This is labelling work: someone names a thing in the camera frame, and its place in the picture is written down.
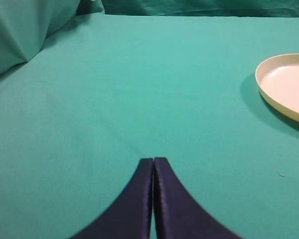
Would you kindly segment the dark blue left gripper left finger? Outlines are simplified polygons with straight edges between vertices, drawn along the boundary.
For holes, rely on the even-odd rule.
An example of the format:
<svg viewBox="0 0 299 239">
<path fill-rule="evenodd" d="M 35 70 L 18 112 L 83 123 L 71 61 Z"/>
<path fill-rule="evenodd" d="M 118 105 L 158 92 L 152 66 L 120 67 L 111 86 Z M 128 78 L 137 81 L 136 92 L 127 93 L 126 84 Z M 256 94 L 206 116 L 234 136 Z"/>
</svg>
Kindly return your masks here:
<svg viewBox="0 0 299 239">
<path fill-rule="evenodd" d="M 115 201 L 73 239 L 149 239 L 153 159 L 142 158 Z"/>
</svg>

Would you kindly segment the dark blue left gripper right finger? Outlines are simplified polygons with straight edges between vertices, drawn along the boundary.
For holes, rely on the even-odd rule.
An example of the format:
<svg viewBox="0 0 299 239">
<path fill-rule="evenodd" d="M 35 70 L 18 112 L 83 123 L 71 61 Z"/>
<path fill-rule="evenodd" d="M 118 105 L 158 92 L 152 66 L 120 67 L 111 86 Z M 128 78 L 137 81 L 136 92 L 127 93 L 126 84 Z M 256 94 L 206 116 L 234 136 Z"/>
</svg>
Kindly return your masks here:
<svg viewBox="0 0 299 239">
<path fill-rule="evenodd" d="M 239 239 L 189 194 L 164 157 L 154 159 L 153 210 L 158 239 Z"/>
</svg>

